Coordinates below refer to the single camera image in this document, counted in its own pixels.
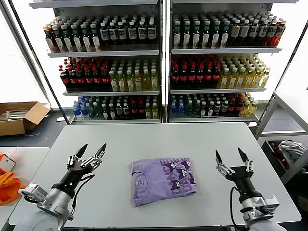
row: folded t-shirt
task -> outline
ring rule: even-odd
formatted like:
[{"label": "folded t-shirt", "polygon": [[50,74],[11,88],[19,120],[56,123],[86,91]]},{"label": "folded t-shirt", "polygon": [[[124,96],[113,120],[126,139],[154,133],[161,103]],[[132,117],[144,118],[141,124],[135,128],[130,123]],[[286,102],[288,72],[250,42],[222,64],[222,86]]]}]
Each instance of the folded t-shirt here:
[{"label": "folded t-shirt", "polygon": [[188,158],[143,159],[132,163],[135,206],[196,193]]}]

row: cardboard box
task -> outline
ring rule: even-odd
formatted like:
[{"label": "cardboard box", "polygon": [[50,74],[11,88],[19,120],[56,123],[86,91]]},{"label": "cardboard box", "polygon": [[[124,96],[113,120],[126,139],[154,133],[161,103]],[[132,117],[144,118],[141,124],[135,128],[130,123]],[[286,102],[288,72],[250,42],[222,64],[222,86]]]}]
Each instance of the cardboard box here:
[{"label": "cardboard box", "polygon": [[25,103],[0,103],[0,113],[5,113],[8,108],[26,108],[29,109],[23,119],[12,121],[0,121],[0,136],[25,134],[32,130],[44,116],[50,111],[39,102]]}]

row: orange bag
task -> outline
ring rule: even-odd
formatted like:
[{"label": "orange bag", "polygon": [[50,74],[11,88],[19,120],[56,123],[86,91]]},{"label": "orange bag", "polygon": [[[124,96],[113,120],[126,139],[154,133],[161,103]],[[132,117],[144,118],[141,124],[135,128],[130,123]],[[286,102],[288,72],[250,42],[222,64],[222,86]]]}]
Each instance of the orange bag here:
[{"label": "orange bag", "polygon": [[0,176],[0,205],[6,205],[19,198],[21,195],[18,194],[18,190],[25,188],[14,174],[8,172]]}]

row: shelf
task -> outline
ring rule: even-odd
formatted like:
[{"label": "shelf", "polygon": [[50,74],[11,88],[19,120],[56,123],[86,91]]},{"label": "shelf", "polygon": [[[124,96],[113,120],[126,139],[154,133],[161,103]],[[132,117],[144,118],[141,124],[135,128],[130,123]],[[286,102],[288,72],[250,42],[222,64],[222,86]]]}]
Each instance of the shelf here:
[{"label": "shelf", "polygon": [[158,124],[160,119],[73,120],[71,124]]},{"label": "shelf", "polygon": [[48,53],[51,58],[60,57],[106,57],[106,56],[142,56],[142,55],[158,55],[159,50],[148,51],[93,51],[93,52],[63,52]]},{"label": "shelf", "polygon": [[64,92],[64,96],[126,96],[126,95],[159,95],[159,91],[130,91],[130,92]]},{"label": "shelf", "polygon": [[175,4],[186,3],[297,3],[299,0],[173,0]]},{"label": "shelf", "polygon": [[265,91],[266,88],[237,88],[237,89],[201,89],[201,90],[170,90],[170,94],[210,94]]},{"label": "shelf", "polygon": [[57,0],[29,3],[33,9],[85,6],[156,5],[157,0]]},{"label": "shelf", "polygon": [[258,122],[257,117],[170,118],[169,123]]},{"label": "shelf", "polygon": [[278,53],[282,48],[208,48],[172,49],[171,54],[234,54],[234,53]]}]

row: gray table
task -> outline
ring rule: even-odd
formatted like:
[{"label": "gray table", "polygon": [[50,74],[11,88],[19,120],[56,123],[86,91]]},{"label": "gray table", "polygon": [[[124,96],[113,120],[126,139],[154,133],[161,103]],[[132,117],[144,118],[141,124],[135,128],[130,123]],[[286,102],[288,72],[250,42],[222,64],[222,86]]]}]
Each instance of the gray table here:
[{"label": "gray table", "polygon": [[[38,167],[47,155],[49,148],[29,147],[0,147],[0,152],[6,153],[16,162],[12,172],[24,185],[28,185]],[[5,230],[7,220],[16,207],[19,199],[0,206],[0,230]]]},{"label": "gray table", "polygon": [[[32,182],[48,190],[66,172],[67,158],[84,143],[84,158],[106,142],[103,165],[81,190],[73,221],[67,228],[158,228],[232,226],[229,194],[234,185],[215,169],[215,150],[226,164],[241,165],[237,147],[255,161],[252,177],[257,190],[281,205],[274,221],[299,221],[301,216],[244,123],[70,125],[66,126],[35,174]],[[143,158],[189,157],[197,182],[197,194],[161,200],[135,208],[132,203],[130,163]],[[238,194],[233,198],[234,217],[244,224]],[[18,219],[37,208],[21,200],[9,219]]]}]

